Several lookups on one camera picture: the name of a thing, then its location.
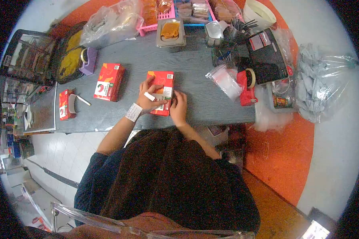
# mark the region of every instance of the red tape dispenser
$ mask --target red tape dispenser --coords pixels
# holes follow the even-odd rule
[[[258,102],[258,99],[255,98],[254,95],[255,73],[253,69],[246,68],[245,70],[239,72],[237,74],[237,83],[245,86],[239,96],[241,106],[250,106]]]

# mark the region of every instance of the wooden table surface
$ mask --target wooden table surface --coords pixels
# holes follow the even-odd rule
[[[174,89],[188,95],[187,121],[191,125],[216,125],[255,121],[254,106],[242,107],[239,100],[230,98],[205,75],[213,69],[211,47],[205,43],[203,29],[186,28],[186,47],[176,53],[158,48],[156,31],[138,36],[136,41],[122,41],[99,50],[95,72],[67,84],[58,85],[57,95],[65,89],[75,88],[75,93],[89,101],[88,106],[76,100],[74,119],[60,121],[56,111],[56,131],[64,133],[108,131],[128,111],[137,99],[139,84],[148,71],[174,71]],[[98,75],[103,63],[120,63],[125,74],[119,89],[119,101],[109,102],[93,98]],[[173,125],[170,117],[144,115],[135,130],[165,128]]]

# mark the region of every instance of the cardboard box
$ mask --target cardboard box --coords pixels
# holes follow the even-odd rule
[[[156,114],[159,116],[169,116],[170,106],[172,102],[173,94],[173,82],[174,82],[174,72],[152,72],[149,71],[146,79],[151,76],[155,76],[155,79],[150,82],[150,85],[153,84],[163,84],[163,88],[156,89],[152,94],[157,100],[167,99],[169,100],[166,104],[161,105],[157,109],[150,112],[151,114]]]
[[[68,99],[71,94],[74,93],[74,90],[66,89],[59,95],[59,112],[60,120],[68,120],[76,117],[76,114],[69,112]]]
[[[117,102],[118,89],[124,72],[125,68],[122,67],[121,64],[104,63],[100,71],[100,76],[98,77],[93,97]]]

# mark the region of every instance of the chili pepper logo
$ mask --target chili pepper logo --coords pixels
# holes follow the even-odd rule
[[[99,85],[97,86],[97,88],[99,88],[98,92],[101,92],[101,91],[104,90],[104,85],[103,85],[103,84],[99,84]]]

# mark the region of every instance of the white bucket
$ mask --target white bucket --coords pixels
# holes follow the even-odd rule
[[[276,17],[273,12],[262,3],[255,0],[246,0],[244,6],[244,20],[249,22],[251,20],[258,21],[257,27],[253,28],[256,31],[262,31],[276,22]]]

